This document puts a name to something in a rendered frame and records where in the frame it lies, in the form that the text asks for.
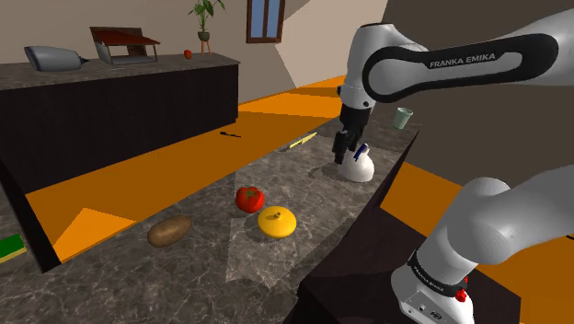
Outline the green and yellow sponge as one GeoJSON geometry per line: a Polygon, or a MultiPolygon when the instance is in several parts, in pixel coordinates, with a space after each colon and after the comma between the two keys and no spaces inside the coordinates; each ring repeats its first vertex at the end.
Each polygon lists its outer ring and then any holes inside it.
{"type": "Polygon", "coordinates": [[[28,249],[20,234],[0,239],[0,263],[12,260],[27,251],[28,249]]]}

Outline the brown-framed window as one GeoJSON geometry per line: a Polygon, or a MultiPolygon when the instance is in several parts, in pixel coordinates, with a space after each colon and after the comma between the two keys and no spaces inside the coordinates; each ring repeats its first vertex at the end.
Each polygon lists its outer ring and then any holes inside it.
{"type": "Polygon", "coordinates": [[[281,43],[285,0],[247,0],[246,43],[281,43]]]}

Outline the red tomato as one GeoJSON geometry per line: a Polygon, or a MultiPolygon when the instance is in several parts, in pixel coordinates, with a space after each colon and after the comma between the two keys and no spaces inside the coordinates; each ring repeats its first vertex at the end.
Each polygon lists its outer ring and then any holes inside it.
{"type": "Polygon", "coordinates": [[[235,194],[235,204],[243,212],[253,214],[265,203],[265,195],[257,187],[242,187],[235,194]]]}

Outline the red-roofed bread box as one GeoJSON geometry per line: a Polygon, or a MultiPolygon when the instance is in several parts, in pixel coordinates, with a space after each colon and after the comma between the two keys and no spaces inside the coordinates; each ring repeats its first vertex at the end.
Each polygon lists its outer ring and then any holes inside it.
{"type": "Polygon", "coordinates": [[[90,27],[100,61],[111,65],[147,64],[158,61],[159,41],[147,38],[141,28],[90,27]],[[113,55],[112,47],[125,47],[127,55],[113,55]]]}

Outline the dark kitchen island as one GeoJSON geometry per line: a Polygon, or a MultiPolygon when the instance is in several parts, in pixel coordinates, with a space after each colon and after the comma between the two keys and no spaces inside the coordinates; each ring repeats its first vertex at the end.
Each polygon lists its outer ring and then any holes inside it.
{"type": "Polygon", "coordinates": [[[0,64],[0,182],[30,193],[235,122],[238,61],[0,64]]]}

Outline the potted plant on stool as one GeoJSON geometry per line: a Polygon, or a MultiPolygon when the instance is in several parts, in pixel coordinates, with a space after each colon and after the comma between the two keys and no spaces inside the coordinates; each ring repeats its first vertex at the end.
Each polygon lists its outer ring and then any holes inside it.
{"type": "Polygon", "coordinates": [[[210,46],[211,34],[206,28],[206,23],[209,17],[214,17],[214,8],[219,5],[222,10],[226,10],[225,4],[222,0],[196,0],[193,8],[189,11],[189,15],[194,14],[200,24],[198,31],[198,38],[201,41],[201,53],[212,53],[210,46]]]}

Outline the yellow knife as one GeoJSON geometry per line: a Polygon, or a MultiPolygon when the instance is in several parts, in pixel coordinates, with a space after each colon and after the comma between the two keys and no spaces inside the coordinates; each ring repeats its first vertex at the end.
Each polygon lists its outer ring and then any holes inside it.
{"type": "Polygon", "coordinates": [[[313,138],[314,136],[317,135],[317,132],[314,133],[310,133],[310,134],[306,134],[305,137],[302,137],[294,142],[292,142],[291,144],[288,145],[288,148],[294,148],[297,145],[302,145],[305,144],[306,142],[308,142],[311,138],[313,138]]]}

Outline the pale green cup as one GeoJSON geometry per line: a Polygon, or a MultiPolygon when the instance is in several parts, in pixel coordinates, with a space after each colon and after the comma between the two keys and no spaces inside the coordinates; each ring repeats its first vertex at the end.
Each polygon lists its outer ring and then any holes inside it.
{"type": "Polygon", "coordinates": [[[410,109],[397,108],[393,126],[398,130],[402,130],[412,115],[413,111],[410,109]]]}

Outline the grey toaster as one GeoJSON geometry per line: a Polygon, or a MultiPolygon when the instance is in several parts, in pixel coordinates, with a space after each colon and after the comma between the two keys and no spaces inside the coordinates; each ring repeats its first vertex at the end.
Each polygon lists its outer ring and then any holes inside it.
{"type": "Polygon", "coordinates": [[[24,52],[31,66],[39,72],[68,72],[78,70],[88,60],[77,52],[50,46],[26,46],[24,52]]]}

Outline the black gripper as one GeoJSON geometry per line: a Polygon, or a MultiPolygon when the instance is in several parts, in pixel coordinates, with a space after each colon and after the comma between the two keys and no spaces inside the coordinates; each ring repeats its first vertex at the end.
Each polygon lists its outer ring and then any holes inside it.
{"type": "Polygon", "coordinates": [[[342,164],[348,147],[351,152],[356,151],[358,142],[363,135],[363,129],[367,125],[371,113],[371,108],[356,109],[345,104],[342,105],[339,115],[342,129],[336,133],[332,147],[335,163],[342,164]]]}

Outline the dark robot stand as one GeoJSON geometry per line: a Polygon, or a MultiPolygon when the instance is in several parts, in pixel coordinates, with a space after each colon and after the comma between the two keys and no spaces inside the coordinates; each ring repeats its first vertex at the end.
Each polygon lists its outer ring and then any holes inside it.
{"type": "Polygon", "coordinates": [[[282,324],[417,324],[399,309],[391,271],[424,237],[373,197],[342,240],[300,282],[282,324]]]}

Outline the brown potato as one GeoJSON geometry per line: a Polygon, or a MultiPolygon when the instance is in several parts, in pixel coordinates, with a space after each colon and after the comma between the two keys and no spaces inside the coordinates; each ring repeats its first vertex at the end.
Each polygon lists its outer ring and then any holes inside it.
{"type": "Polygon", "coordinates": [[[152,226],[147,233],[147,240],[155,248],[168,247],[186,236],[191,227],[192,220],[189,216],[171,216],[152,226]]]}

